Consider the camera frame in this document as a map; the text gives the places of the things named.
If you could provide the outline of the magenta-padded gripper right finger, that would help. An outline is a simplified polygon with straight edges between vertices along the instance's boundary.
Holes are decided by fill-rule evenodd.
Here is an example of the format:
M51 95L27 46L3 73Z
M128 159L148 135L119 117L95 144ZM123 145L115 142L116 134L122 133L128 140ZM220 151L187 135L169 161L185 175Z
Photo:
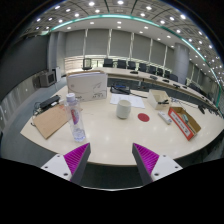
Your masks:
M132 146L132 154L144 185L182 169L182 167L168 155L158 155L137 143L134 143Z

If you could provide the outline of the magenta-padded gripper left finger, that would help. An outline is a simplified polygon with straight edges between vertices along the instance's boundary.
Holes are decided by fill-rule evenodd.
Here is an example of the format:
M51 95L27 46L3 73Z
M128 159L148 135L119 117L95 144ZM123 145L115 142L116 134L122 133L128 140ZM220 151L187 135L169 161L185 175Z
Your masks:
M65 155L56 154L42 166L42 169L79 185L90 153L90 144L87 143Z

